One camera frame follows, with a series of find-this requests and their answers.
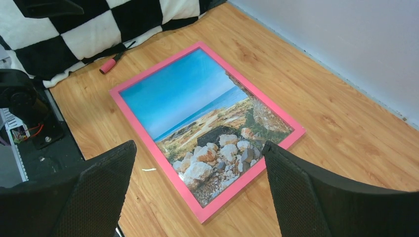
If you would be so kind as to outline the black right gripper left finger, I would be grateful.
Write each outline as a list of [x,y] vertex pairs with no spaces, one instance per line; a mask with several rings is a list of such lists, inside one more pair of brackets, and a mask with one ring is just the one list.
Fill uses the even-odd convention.
[[75,166],[1,188],[1,236],[114,236],[136,152],[129,140]]

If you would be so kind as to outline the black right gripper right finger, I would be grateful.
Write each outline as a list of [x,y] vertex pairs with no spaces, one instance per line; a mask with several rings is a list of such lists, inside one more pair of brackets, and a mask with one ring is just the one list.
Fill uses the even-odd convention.
[[271,141],[262,154],[282,236],[418,236],[418,192],[343,177]]

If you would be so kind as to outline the pink picture frame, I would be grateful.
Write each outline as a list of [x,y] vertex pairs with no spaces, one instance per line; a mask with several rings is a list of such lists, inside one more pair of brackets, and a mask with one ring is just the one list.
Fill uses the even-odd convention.
[[211,216],[213,216],[218,210],[220,210],[230,199],[232,199],[239,191],[241,191],[248,183],[255,179],[264,169],[265,161],[261,153],[261,160],[252,166],[243,176],[239,177],[234,183],[232,183],[227,189],[225,189],[219,196],[217,196],[213,201],[211,201],[207,206],[201,207],[197,200],[194,198],[192,193],[188,190],[184,182],[181,181],[177,173],[174,171],[172,166],[165,159],[164,155],[161,153],[157,145],[153,142],[150,136],[146,133],[145,129],[136,119],[136,116],[132,113],[127,104],[123,101],[120,96],[120,92],[129,88],[133,84],[141,81],[145,77],[153,74],[154,72],[160,70],[161,68],[167,66],[168,64],[178,60],[179,58],[189,54],[193,50],[201,48],[206,52],[210,57],[212,57],[217,63],[219,63],[226,71],[228,71],[242,86],[249,90],[254,96],[256,96],[261,102],[273,110],[278,116],[280,116],[287,124],[293,127],[294,131],[281,143],[278,145],[282,148],[289,148],[294,143],[298,141],[300,137],[305,134],[304,127],[298,123],[292,116],[287,114],[283,109],[276,105],[267,95],[265,95],[260,89],[258,89],[254,84],[252,84],[248,79],[241,75],[237,70],[235,70],[231,65],[229,65],[224,59],[222,59],[214,50],[210,49],[203,42],[198,42],[192,46],[186,48],[185,50],[171,56],[170,58],[160,62],[151,68],[145,70],[139,75],[133,77],[132,79],[123,82],[122,84],[114,87],[110,94],[117,103],[118,107],[121,109],[124,116],[129,121],[130,125],[133,127],[135,132],[138,134],[142,142],[145,144],[147,149],[150,151],[154,159],[159,165],[159,168],[165,173],[167,178],[172,182],[174,187],[180,193],[184,201],[190,207],[192,212],[195,214],[197,219],[204,223]]

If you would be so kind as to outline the landscape beach photo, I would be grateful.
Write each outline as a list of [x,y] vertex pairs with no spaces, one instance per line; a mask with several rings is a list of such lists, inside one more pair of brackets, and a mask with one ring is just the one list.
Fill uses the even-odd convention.
[[201,48],[120,96],[201,207],[294,131]]

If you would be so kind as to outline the pink handled screwdriver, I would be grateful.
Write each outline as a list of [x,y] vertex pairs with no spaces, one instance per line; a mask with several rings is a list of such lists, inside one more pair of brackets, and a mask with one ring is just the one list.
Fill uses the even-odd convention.
[[110,70],[112,70],[115,65],[117,64],[117,62],[122,58],[123,54],[129,50],[134,44],[136,43],[136,41],[133,41],[126,49],[122,50],[121,52],[117,53],[113,58],[109,59],[106,63],[104,63],[99,71],[101,74],[105,75],[107,74]]

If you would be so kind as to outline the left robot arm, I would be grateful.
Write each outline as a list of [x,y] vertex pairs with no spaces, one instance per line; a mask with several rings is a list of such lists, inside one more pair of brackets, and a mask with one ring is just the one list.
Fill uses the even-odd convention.
[[27,129],[13,135],[20,142],[31,141],[40,150],[64,136],[52,107],[41,98],[23,71],[1,69],[0,107],[8,109],[26,125]]

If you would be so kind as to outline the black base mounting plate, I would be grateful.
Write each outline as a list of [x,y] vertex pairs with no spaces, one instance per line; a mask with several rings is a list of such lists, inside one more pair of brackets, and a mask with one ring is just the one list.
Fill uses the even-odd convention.
[[52,112],[42,131],[17,144],[27,180],[45,177],[84,161],[61,111],[48,89],[40,92]]

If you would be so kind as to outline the black white checkered pillow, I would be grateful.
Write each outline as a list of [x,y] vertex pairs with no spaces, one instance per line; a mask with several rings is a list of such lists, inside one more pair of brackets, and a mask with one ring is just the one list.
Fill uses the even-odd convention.
[[153,35],[196,22],[219,0],[78,0],[83,14],[27,18],[12,0],[0,3],[0,43],[11,68],[44,87]]

